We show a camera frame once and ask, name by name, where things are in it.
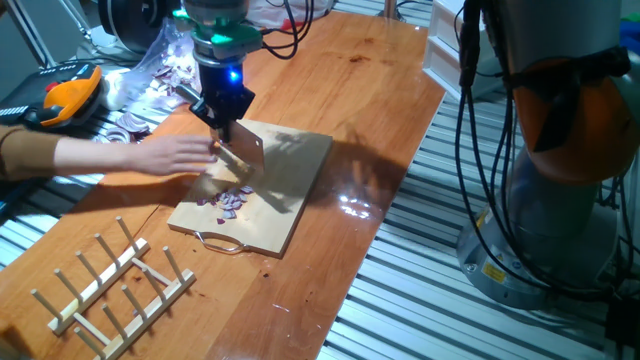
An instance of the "wooden cutting board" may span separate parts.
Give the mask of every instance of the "wooden cutting board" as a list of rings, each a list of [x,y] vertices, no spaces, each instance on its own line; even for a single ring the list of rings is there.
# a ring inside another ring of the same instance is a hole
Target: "wooden cutting board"
[[[223,149],[220,160],[197,178],[167,223],[172,230],[199,232],[207,244],[219,247],[214,250],[249,250],[282,258],[333,139],[257,121],[238,123],[262,138],[264,174],[255,173]],[[196,203],[244,185],[255,192],[247,195],[247,202],[236,211],[237,218],[223,224],[218,223],[223,213],[219,206]]]

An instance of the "wooden peg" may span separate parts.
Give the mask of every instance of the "wooden peg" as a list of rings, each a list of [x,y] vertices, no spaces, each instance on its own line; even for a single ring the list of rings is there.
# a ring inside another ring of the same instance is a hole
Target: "wooden peg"
[[[93,336],[95,336],[96,339],[100,340],[100,342],[103,343],[104,346],[109,345],[111,340],[109,340],[108,337],[106,337],[100,330],[98,330],[97,327],[93,326],[93,324],[89,322],[89,320],[87,320],[84,316],[75,313],[73,314],[73,318],[76,319],[76,321],[80,323],[80,325],[82,325],[85,329],[87,329],[87,331],[89,331]]]
[[[167,279],[166,277],[164,277],[162,274],[160,274],[159,272],[153,270],[152,268],[150,268],[149,266],[147,266],[147,264],[143,263],[142,261],[133,258],[131,259],[131,262],[133,263],[133,265],[137,266],[140,270],[147,268],[149,270],[149,272],[151,273],[151,275],[153,275],[154,278],[156,278],[156,280],[160,281],[161,283],[164,284],[164,286],[169,286],[171,285],[171,281],[169,279]]]
[[[122,340],[126,339],[127,332],[124,331],[124,328],[122,327],[122,325],[120,325],[120,322],[118,321],[118,319],[116,319],[116,316],[113,315],[113,313],[111,312],[111,309],[109,309],[109,306],[107,306],[107,304],[102,304],[102,311],[104,311],[104,313],[107,314],[107,317],[109,318],[109,320],[111,320],[113,327],[116,328],[120,336],[122,336]]]
[[[109,255],[109,257],[111,258],[111,261],[113,261],[113,263],[116,264],[116,267],[119,268],[120,263],[118,262],[118,258],[113,253],[113,251],[111,251],[111,249],[109,248],[109,245],[107,245],[107,243],[104,241],[102,236],[100,236],[100,234],[95,234],[94,236],[96,240],[98,240],[98,242],[100,243],[100,246],[102,246],[102,248],[104,249],[104,252],[106,252],[107,255]]]
[[[133,240],[133,236],[131,236],[131,233],[129,232],[129,228],[127,228],[127,225],[124,223],[124,220],[122,220],[122,216],[117,216],[116,221],[118,222],[118,224],[120,224],[120,227],[122,228],[122,232],[124,232],[124,235],[127,237],[127,240],[129,240],[129,244],[131,244],[131,247],[133,248],[133,250],[138,251],[138,245],[136,245],[136,242]]]
[[[51,305],[51,303],[38,292],[38,290],[31,290],[31,295],[33,295],[33,297],[35,297],[40,302],[40,304],[42,304],[42,306],[47,308],[47,310],[49,310],[49,312],[53,314],[53,316],[55,316],[58,321],[62,321],[62,314],[60,314],[60,312],[58,312],[58,310],[56,310],[56,308],[54,308],[53,305]]]
[[[87,344],[87,346],[89,346],[91,348],[91,350],[93,350],[93,352],[95,352],[96,355],[98,355],[100,357],[100,359],[105,359],[107,357],[105,355],[104,351],[102,351],[98,347],[98,344],[96,344],[95,341],[91,340],[87,336],[87,334],[85,334],[84,331],[82,331],[82,329],[77,327],[77,328],[73,329],[73,332],[75,332],[78,336],[80,336],[80,339],[82,339],[82,341],[84,341],[84,343]]]
[[[91,276],[93,276],[93,278],[96,280],[98,285],[102,285],[102,279],[100,278],[100,276],[98,276],[98,273],[95,271],[93,266],[89,264],[89,261],[87,261],[87,258],[84,257],[84,255],[82,255],[82,252],[76,251],[76,256],[78,257],[78,259],[80,259],[80,262],[82,262],[82,265],[84,265],[84,267],[87,268],[87,271],[89,272],[89,274],[91,274]]]
[[[56,274],[56,276],[58,277],[58,279],[60,279],[60,281],[62,281],[62,283],[64,284],[64,286],[67,287],[67,289],[69,289],[69,291],[71,291],[71,293],[73,294],[73,296],[76,297],[76,299],[78,299],[79,302],[82,302],[82,295],[80,295],[80,293],[78,292],[78,290],[76,290],[75,287],[73,287],[73,285],[71,284],[71,282],[69,281],[69,279],[67,279],[66,276],[64,276],[64,274],[62,273],[62,271],[60,269],[55,269],[53,270],[53,273]]]
[[[164,254],[167,255],[167,259],[169,259],[169,264],[171,264],[171,268],[173,268],[173,272],[176,273],[178,280],[180,280],[180,283],[184,284],[184,276],[182,276],[182,272],[180,271],[180,268],[178,267],[176,260],[173,258],[171,251],[169,251],[169,247],[165,246],[162,248],[162,250],[164,251]]]
[[[151,272],[149,271],[149,269],[145,267],[144,269],[142,269],[142,273],[144,274],[144,276],[147,277],[147,280],[149,280],[149,282],[151,283],[153,290],[155,290],[156,293],[158,293],[158,296],[160,297],[160,299],[162,301],[167,300],[167,297],[164,296],[164,292],[162,291],[162,289],[160,289],[160,285],[158,285],[158,282],[156,281],[156,279],[153,278],[153,275],[151,275]]]
[[[122,291],[125,295],[127,295],[129,301],[131,301],[131,304],[133,304],[133,307],[136,308],[136,311],[138,312],[138,314],[140,314],[142,320],[147,320],[147,313],[144,312],[144,309],[142,308],[142,306],[140,306],[140,303],[138,302],[138,300],[136,300],[135,296],[133,296],[131,290],[129,290],[127,285],[122,285]]]

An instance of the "metal grating floor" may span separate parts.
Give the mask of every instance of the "metal grating floor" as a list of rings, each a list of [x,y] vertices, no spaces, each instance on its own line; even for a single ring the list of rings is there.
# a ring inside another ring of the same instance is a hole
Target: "metal grating floor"
[[[487,176],[505,108],[504,96],[491,96],[499,100],[476,102]],[[551,312],[512,309],[484,296],[460,271],[455,245],[469,220],[454,162],[457,106],[445,95],[318,359],[604,359],[610,347],[604,304],[564,301]],[[485,198],[468,122],[462,144],[463,171],[478,211]],[[517,145],[523,145],[519,135]],[[624,355],[633,358],[633,351]]]

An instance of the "metal rod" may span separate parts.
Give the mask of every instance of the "metal rod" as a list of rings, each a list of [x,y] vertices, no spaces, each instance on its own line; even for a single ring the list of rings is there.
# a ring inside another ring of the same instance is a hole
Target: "metal rod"
[[[106,337],[100,330],[98,330],[97,327],[93,326],[93,324],[89,322],[89,320],[85,319],[84,316],[78,313],[74,313],[73,318],[76,319],[76,321],[80,323],[80,325],[82,325],[85,329],[87,329],[87,331],[90,332],[91,335],[95,336],[96,339],[100,340],[100,342],[103,343],[104,346],[109,345],[111,340],[109,340],[108,337]]]
[[[31,295],[33,295],[33,297],[35,297],[40,302],[40,304],[42,304],[42,306],[47,308],[47,310],[49,310],[49,312],[53,316],[55,316],[58,321],[62,321],[62,314],[60,314],[60,312],[58,312],[58,310],[56,310],[56,308],[54,308],[53,305],[51,305],[51,303],[38,292],[38,290],[31,290]]]
[[[147,320],[147,313],[144,312],[144,309],[142,308],[142,306],[140,306],[140,303],[138,302],[138,300],[136,300],[135,296],[133,296],[131,290],[129,290],[127,285],[122,285],[122,291],[125,295],[127,295],[129,301],[131,301],[131,304],[133,304],[133,307],[136,308],[136,311],[138,311],[138,314],[140,314],[142,320]]]
[[[167,297],[164,296],[164,292],[162,291],[162,289],[160,289],[160,285],[158,285],[158,282],[156,281],[156,279],[153,277],[153,275],[151,275],[151,272],[149,271],[149,269],[147,268],[142,269],[142,273],[144,274],[144,276],[147,277],[147,280],[149,280],[149,282],[151,283],[153,290],[155,290],[156,293],[158,293],[158,296],[160,296],[160,300],[162,301],[167,300]]]
[[[79,327],[73,329],[73,332],[75,332],[78,336],[80,336],[80,339],[82,339],[82,341],[84,341],[85,344],[87,344],[87,346],[89,346],[91,348],[91,350],[93,350],[93,352],[96,353],[96,355],[98,355],[100,357],[100,359],[105,359],[107,356],[105,355],[104,351],[101,350],[98,347],[98,344],[96,344],[95,341],[91,340],[87,334],[84,333],[84,331],[82,331],[82,329],[80,329]]]
[[[56,66],[56,62],[51,56],[49,49],[42,41],[40,33],[36,29],[35,25],[31,21],[31,18],[24,9],[20,0],[5,0],[7,4],[7,11],[16,24],[18,31],[22,35],[22,38],[27,43],[31,54],[36,59],[41,67],[47,69]]]
[[[136,245],[136,242],[133,240],[133,236],[131,236],[131,233],[129,232],[129,228],[127,228],[127,225],[124,223],[124,220],[122,220],[122,216],[118,216],[116,217],[116,221],[118,222],[118,224],[120,224],[120,227],[122,228],[122,232],[124,232],[124,235],[127,237],[127,240],[129,240],[129,244],[131,244],[131,247],[133,248],[133,250],[138,251],[138,245]]]
[[[384,0],[384,10],[382,12],[382,16],[398,20],[396,17],[396,0]]]
[[[100,234],[95,234],[94,236],[96,240],[98,240],[98,242],[100,243],[104,251],[107,253],[107,255],[109,255],[109,257],[111,258],[111,261],[113,261],[116,264],[116,267],[119,268],[120,262],[118,262],[118,258],[113,253],[113,251],[111,251],[111,249],[109,248],[109,245],[107,245],[107,243],[104,241],[102,236],[100,236]]]
[[[71,19],[75,21],[76,26],[78,27],[78,30],[80,30],[82,35],[84,35],[85,38],[91,37],[91,27],[84,19],[84,17],[78,12],[78,9],[76,9],[76,7],[69,2],[69,0],[60,0],[60,4],[67,11],[69,16],[71,16]]]
[[[107,317],[109,318],[109,320],[111,320],[113,327],[116,328],[120,336],[122,336],[122,340],[126,339],[127,332],[124,331],[124,328],[122,327],[122,325],[120,325],[120,322],[118,321],[118,319],[116,319],[116,316],[113,315],[113,312],[111,312],[111,309],[109,309],[109,306],[107,306],[107,304],[102,304],[102,311],[107,314]]]
[[[69,291],[71,291],[73,296],[75,296],[76,299],[78,299],[79,302],[82,302],[82,295],[80,295],[78,290],[76,290],[76,288],[71,284],[69,279],[67,279],[67,277],[64,276],[62,271],[60,269],[55,269],[55,270],[53,270],[53,273],[56,274],[56,276],[58,277],[58,279],[60,279],[60,281],[62,281],[64,286],[66,286],[67,289],[69,289]]]
[[[181,284],[184,284],[184,277],[182,276],[182,272],[180,271],[180,268],[178,267],[176,260],[173,258],[171,251],[169,251],[169,247],[168,246],[163,247],[162,251],[164,251],[164,254],[167,255],[167,259],[169,259],[169,264],[171,264],[171,267],[173,268],[173,272],[176,273],[178,280],[180,280]]]
[[[76,256],[78,257],[78,259],[80,259],[80,262],[82,262],[82,265],[84,265],[84,267],[87,268],[87,271],[89,272],[89,274],[91,274],[91,276],[93,276],[93,278],[96,280],[98,285],[102,285],[102,279],[100,278],[98,273],[95,271],[93,266],[89,264],[89,261],[87,261],[87,258],[84,257],[84,255],[82,255],[82,252],[76,251]]]

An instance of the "wooden table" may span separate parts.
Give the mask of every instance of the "wooden table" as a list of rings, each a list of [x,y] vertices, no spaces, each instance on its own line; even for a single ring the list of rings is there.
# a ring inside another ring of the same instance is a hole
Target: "wooden table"
[[[83,289],[92,278],[75,252],[102,271],[110,260],[92,235],[101,233],[121,253],[128,243],[114,221],[120,215],[136,238],[149,241],[146,263],[173,278],[162,252],[168,245],[198,279],[122,359],[315,359],[442,98],[443,90],[421,70],[426,38],[426,29],[397,21],[331,13],[314,22],[293,60],[266,51],[248,57],[245,82],[257,96],[246,118],[334,137],[282,260],[215,253],[169,230],[166,221],[195,175],[108,175],[0,272],[6,336],[35,359],[93,358],[73,327],[53,335],[46,325],[52,316],[29,291],[37,288],[58,309],[68,304],[73,296],[53,270],[62,269]],[[290,40],[277,34],[268,41]],[[183,107],[153,137],[177,133],[208,129]],[[122,282],[142,303],[155,297],[138,269]],[[121,323],[133,317],[117,285],[85,312],[110,338],[116,330],[102,302]]]

